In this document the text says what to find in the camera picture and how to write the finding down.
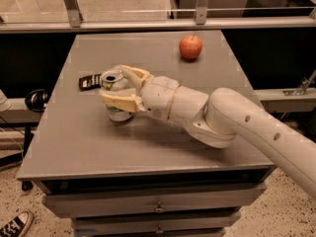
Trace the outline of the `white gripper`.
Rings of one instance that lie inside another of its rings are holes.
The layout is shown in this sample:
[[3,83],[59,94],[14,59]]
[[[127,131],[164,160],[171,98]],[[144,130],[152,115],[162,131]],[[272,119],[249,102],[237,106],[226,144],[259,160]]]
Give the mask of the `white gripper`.
[[99,94],[106,105],[132,113],[145,110],[150,118],[168,119],[172,100],[180,87],[177,80],[165,76],[153,77],[147,70],[127,65],[117,65],[115,70],[120,71],[136,90],[142,89],[141,97],[134,88],[120,91],[100,90]]

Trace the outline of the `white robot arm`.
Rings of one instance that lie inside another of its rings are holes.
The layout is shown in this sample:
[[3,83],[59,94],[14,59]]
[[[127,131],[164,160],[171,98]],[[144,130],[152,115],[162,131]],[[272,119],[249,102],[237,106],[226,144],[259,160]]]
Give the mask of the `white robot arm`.
[[226,148],[236,136],[243,137],[316,198],[316,143],[240,93],[218,88],[208,95],[127,65],[103,72],[100,85],[106,105],[170,120],[211,147]]

